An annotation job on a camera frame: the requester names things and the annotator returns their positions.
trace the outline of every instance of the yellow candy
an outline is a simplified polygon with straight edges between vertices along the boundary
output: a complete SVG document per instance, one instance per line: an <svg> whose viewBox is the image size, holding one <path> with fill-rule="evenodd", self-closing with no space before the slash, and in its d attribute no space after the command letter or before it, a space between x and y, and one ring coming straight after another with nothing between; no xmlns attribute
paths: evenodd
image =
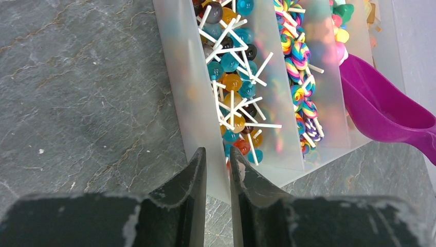
<svg viewBox="0 0 436 247"><path fill-rule="evenodd" d="M342 43L346 43L348 41L348 39L350 38L350 35L348 34L348 32L342 28L338 29L338 32L335 34L335 38L337 42L342 42Z"/></svg>

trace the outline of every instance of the green candy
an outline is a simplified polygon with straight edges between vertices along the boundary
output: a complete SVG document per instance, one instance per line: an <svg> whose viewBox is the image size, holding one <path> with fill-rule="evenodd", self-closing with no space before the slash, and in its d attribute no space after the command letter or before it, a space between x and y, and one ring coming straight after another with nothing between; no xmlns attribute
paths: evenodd
<svg viewBox="0 0 436 247"><path fill-rule="evenodd" d="M333 9L333 13L342 18L342 23L347 23L351 20L351 15L354 13L352 4L342 4Z"/></svg>

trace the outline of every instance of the colorful swirl lollipop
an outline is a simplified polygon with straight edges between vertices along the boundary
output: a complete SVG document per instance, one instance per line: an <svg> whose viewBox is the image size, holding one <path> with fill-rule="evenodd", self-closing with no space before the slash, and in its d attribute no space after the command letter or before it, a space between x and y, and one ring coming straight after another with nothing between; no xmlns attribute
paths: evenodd
<svg viewBox="0 0 436 247"><path fill-rule="evenodd" d="M298 69L295 67L294 63L292 62L292 59L285 58L285 64L286 64L286 71L289 78L293 82L299 85L303 84L303 82L301 81L300 73L298 72Z"/></svg>
<svg viewBox="0 0 436 247"><path fill-rule="evenodd" d="M294 111L297 112L304 99L304 91L299 85L293 85L290 87L290 93L292 95L292 102L294 103Z"/></svg>
<svg viewBox="0 0 436 247"><path fill-rule="evenodd" d="M291 51L291 59L295 67L299 70L304 70L308 67L311 52L304 42L296 41Z"/></svg>
<svg viewBox="0 0 436 247"><path fill-rule="evenodd" d="M294 39L292 38L291 33L289 33L289 31L286 29L284 29L283 33L280 35L280 39L282 41L283 54L287 56L291 53L294 45Z"/></svg>
<svg viewBox="0 0 436 247"><path fill-rule="evenodd" d="M296 9L303 9L301 7L301 5L299 5L299 4L294 4L294 5L292 5L292 7L296 8ZM292 19L294 19L299 26L303 23L303 20L304 20L304 14L303 13L291 12L290 15L292 16Z"/></svg>

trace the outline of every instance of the blue lollipop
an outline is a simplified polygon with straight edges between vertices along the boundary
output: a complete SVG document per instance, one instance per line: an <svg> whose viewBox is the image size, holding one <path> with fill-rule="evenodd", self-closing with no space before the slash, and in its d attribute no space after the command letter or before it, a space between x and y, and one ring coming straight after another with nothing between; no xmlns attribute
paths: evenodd
<svg viewBox="0 0 436 247"><path fill-rule="evenodd" d="M238 93L243 98L251 98L256 95L256 87L250 81L244 81Z"/></svg>
<svg viewBox="0 0 436 247"><path fill-rule="evenodd" d="M249 15L254 7L255 2L253 0L238 0L236 3L236 10L242 16Z"/></svg>
<svg viewBox="0 0 436 247"><path fill-rule="evenodd" d="M225 72L233 72L239 66L239 62L230 53L226 53L221 57L221 66Z"/></svg>

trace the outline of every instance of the translucent plastic compartment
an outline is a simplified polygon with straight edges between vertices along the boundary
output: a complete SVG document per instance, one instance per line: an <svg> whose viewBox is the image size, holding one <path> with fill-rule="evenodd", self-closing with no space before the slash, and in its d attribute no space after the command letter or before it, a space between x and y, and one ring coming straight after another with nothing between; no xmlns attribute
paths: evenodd
<svg viewBox="0 0 436 247"><path fill-rule="evenodd" d="M278 186L290 183L368 142L357 130L349 131L329 1L301 0L300 4L306 9L303 28L312 53L311 64L325 70L324 74L313 72L317 89L311 97L317 106L325 139L315 151L305 156L305 161L301 154L272 0L255 0L254 11L247 17L247 27L253 29L255 45L259 50L255 62L260 65L270 52L274 53L260 75L268 86L264 88L257 85L256 96L263 97L259 105L267 117L265 122L282 124L283 128L263 128L264 143L261 149L264 151L264 161L255 168ZM206 148L207 192L229 202L222 138L192 0L154 0L154 7L187 158L192 156L197 147ZM348 28L353 26L354 20L351 20ZM366 32L366 38L361 41L369 47L368 32L366 28L363 31ZM349 44L349 51L358 50L362 45L352 44ZM357 55L361 58L371 57L370 53Z"/></svg>

